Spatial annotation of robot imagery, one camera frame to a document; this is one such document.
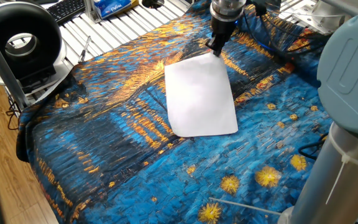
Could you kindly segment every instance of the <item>wooden floor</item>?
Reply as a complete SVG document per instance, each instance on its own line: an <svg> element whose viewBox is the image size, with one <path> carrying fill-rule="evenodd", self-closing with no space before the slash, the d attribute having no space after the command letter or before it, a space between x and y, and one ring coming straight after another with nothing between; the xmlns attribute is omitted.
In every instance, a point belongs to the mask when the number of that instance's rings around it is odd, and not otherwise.
<svg viewBox="0 0 358 224"><path fill-rule="evenodd" d="M5 222L12 224L56 224L30 165L16 157L17 131L7 128L7 95L0 86L0 204Z"/></svg>

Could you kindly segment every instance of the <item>keyboard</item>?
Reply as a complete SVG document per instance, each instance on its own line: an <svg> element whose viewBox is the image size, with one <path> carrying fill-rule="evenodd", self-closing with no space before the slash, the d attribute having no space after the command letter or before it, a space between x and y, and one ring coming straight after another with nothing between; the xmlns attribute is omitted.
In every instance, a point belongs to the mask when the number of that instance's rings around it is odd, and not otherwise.
<svg viewBox="0 0 358 224"><path fill-rule="evenodd" d="M49 7L47 11L55 18L58 25L85 10L84 0L63 0Z"/></svg>

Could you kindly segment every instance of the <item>paper sheet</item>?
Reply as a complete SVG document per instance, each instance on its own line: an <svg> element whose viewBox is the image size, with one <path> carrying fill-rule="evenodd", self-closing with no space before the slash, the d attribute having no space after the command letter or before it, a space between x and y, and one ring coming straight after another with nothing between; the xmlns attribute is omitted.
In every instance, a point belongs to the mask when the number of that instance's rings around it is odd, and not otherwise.
<svg viewBox="0 0 358 224"><path fill-rule="evenodd" d="M238 131L229 77L222 58L208 53L165 67L168 119L180 137Z"/></svg>

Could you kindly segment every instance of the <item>robot end effector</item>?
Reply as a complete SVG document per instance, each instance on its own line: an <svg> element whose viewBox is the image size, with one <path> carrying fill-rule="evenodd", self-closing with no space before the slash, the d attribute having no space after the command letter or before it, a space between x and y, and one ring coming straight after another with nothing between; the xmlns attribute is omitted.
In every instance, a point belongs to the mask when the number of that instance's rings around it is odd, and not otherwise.
<svg viewBox="0 0 358 224"><path fill-rule="evenodd" d="M213 33L206 46L211 48L217 57L236 28L236 21L242 16L245 4L246 0L212 1L210 11Z"/></svg>

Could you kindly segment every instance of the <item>starry night fabric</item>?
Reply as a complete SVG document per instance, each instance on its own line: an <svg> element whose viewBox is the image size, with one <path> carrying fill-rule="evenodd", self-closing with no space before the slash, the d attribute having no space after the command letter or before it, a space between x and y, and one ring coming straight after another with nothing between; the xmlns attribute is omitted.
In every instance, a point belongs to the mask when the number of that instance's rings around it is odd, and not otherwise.
<svg viewBox="0 0 358 224"><path fill-rule="evenodd" d="M296 149L331 120L318 98L319 53L296 64L265 50L240 20L222 57L239 131L179 138L165 102L164 67L205 54L210 1L181 18L81 63L20 117L17 155L29 161L59 223L275 223L295 204L313 161ZM255 38L269 39L252 7ZM308 32L280 19L294 34ZM305 40L268 26L281 49Z"/></svg>

